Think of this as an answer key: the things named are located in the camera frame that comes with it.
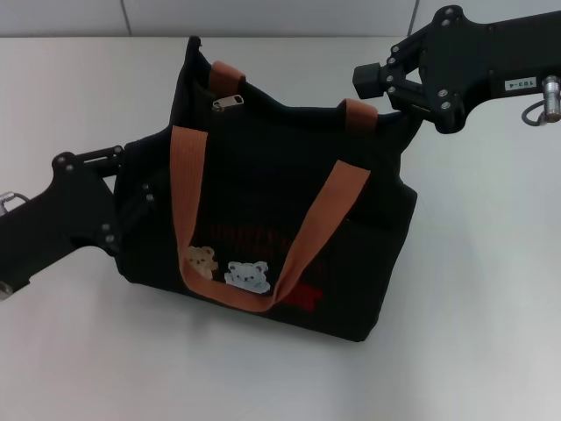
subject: red patch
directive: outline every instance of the red patch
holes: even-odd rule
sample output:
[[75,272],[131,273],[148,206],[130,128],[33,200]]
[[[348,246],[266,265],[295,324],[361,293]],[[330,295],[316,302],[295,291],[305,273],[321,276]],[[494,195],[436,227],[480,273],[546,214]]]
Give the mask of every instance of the red patch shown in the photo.
[[322,298],[323,292],[319,288],[300,282],[280,302],[286,305],[294,305],[294,307],[311,313],[316,309],[317,302]]

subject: zipper pull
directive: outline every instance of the zipper pull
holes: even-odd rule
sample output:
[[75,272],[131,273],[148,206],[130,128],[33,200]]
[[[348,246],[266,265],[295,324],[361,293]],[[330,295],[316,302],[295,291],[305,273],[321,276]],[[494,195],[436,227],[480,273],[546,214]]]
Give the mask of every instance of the zipper pull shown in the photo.
[[223,112],[226,108],[242,105],[244,98],[240,95],[227,96],[226,98],[218,99],[212,103],[212,110],[216,112]]

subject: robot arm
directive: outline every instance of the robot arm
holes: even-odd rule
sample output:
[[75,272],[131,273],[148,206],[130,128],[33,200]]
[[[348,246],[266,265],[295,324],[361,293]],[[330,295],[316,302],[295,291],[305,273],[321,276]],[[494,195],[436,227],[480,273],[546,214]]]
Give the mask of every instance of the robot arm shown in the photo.
[[[385,66],[356,68],[353,83],[360,98],[387,92],[396,110],[420,115],[441,133],[462,130],[469,113],[487,100],[536,93],[544,94],[540,120],[554,123],[561,119],[560,36],[561,11],[483,25],[448,6],[393,46]],[[407,79],[417,68],[422,83]]]

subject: bolt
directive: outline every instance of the bolt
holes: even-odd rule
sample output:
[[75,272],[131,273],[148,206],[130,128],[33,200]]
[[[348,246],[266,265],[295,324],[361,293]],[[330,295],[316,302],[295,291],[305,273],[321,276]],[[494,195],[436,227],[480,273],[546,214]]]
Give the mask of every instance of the bolt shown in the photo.
[[14,293],[14,290],[5,282],[0,282],[0,301],[5,300]]

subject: white surface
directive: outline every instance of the white surface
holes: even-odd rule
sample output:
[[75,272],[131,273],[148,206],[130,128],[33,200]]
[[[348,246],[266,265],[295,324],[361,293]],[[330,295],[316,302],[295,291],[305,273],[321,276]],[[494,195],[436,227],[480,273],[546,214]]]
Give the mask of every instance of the white surface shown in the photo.
[[127,35],[119,0],[0,0],[0,36]]
[[[283,103],[355,97],[396,39],[205,39]],[[0,40],[0,191],[59,152],[167,124],[185,39]],[[354,344],[131,285],[84,249],[0,303],[2,421],[558,419],[561,125],[486,103],[403,156],[419,193],[380,322]],[[385,99],[377,100],[387,110]]]
[[438,9],[457,4],[464,9],[465,16],[478,24],[491,24],[503,20],[525,18],[527,16],[561,11],[558,0],[421,0],[415,20],[415,30],[432,22]]
[[125,0],[135,36],[405,36],[415,0]]

